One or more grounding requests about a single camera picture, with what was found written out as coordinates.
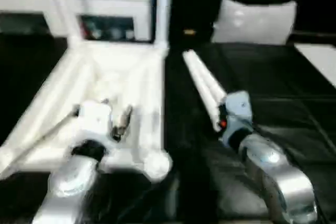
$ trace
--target black table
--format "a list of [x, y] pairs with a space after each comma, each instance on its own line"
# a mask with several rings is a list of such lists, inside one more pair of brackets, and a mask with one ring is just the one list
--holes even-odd
[[[228, 92], [247, 90], [254, 121], [276, 139], [311, 179], [320, 221], [336, 213], [336, 90], [292, 47], [242, 44], [195, 49]], [[103, 175], [91, 195], [87, 223], [268, 220], [257, 186], [236, 155], [224, 149], [182, 58], [165, 61], [164, 140], [174, 167], [151, 185], [141, 174]], [[21, 173], [0, 182], [0, 223], [29, 223], [48, 174]]]
[[[336, 89], [294, 47], [212, 44], [195, 50], [227, 92], [249, 92], [254, 122], [308, 175], [322, 215], [333, 221]], [[241, 162], [213, 134], [179, 50], [165, 64], [164, 129], [166, 147], [181, 167], [186, 216], [268, 218]]]

